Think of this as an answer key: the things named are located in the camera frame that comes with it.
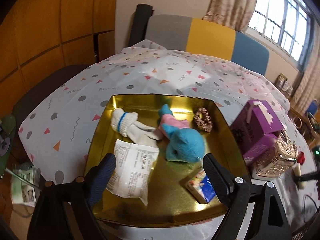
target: pink cloth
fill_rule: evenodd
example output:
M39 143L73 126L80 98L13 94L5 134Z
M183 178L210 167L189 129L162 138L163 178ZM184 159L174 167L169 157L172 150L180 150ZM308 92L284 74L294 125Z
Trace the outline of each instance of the pink cloth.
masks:
M171 125L171 126L174 126L174 127L177 127L179 129L182 129L182 128L190 128L189 126L189 121L187 119L185 120L177 120L173 115L171 114L164 114L162 117L161 117L161 122L160 122L160 125L159 125L159 130L166 136L167 134L164 132L164 130L162 129L162 124L163 123L166 123L168 125Z

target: window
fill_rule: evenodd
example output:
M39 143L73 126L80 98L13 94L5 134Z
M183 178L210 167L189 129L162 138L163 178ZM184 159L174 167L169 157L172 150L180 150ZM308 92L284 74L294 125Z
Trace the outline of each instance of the window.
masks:
M271 39L301 65L310 36L310 17L302 0L257 0L249 23Z

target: screw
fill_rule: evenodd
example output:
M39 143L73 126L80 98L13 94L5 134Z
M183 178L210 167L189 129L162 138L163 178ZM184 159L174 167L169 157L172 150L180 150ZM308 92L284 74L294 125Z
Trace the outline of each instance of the screw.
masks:
M51 180L46 181L44 184L46 187L51 187L53 185L53 182Z
M274 187L275 184L273 184L271 181L268 181L268 182L267 182L267 186L268 186L268 187Z
M78 183L84 182L84 177L79 176L78 178L76 178L76 182L78 182Z
M243 183L243 179L240 177L236 177L235 178L236 183L242 184Z

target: purple box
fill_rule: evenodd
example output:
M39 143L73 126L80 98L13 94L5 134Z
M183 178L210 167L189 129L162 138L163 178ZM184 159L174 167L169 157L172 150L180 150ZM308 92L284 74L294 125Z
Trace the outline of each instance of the purple box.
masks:
M249 110L251 118L248 123ZM283 128L276 113L265 100L249 100L230 126L243 158L250 162L275 145Z

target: ribbon on box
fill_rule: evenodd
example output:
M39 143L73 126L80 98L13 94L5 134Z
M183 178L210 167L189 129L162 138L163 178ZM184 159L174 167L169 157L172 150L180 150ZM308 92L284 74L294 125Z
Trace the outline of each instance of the ribbon on box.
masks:
M253 104L249 107L248 113L247 113L247 123L250 123L250 121L251 121L252 109L255 106L258 106L260 108L260 110L261 110L263 116L265 117L265 119L267 120L268 124L271 125L273 122L272 121L273 116L268 113L268 109L260 101L254 101Z

